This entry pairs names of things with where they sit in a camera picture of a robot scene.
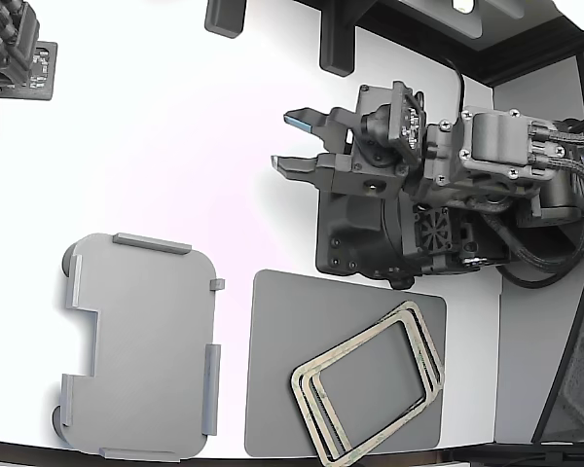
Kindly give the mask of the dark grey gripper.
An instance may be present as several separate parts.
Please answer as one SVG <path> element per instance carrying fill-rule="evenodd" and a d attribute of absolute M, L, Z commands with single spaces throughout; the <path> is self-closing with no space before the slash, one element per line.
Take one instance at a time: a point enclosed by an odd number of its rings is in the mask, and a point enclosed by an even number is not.
<path fill-rule="evenodd" d="M 395 198 L 408 176 L 421 166 L 426 133 L 423 95 L 405 85 L 363 85 L 355 113 L 334 107 L 323 114 L 305 107 L 286 112 L 283 120 L 318 137 L 325 149 L 344 149 L 347 131 L 351 128 L 353 133 L 351 157 L 334 153 L 310 159 L 271 156 L 273 169 L 290 181 L 333 192 L 337 176 L 353 173 L 360 178 L 360 187 L 353 190 L 356 195 Z"/>

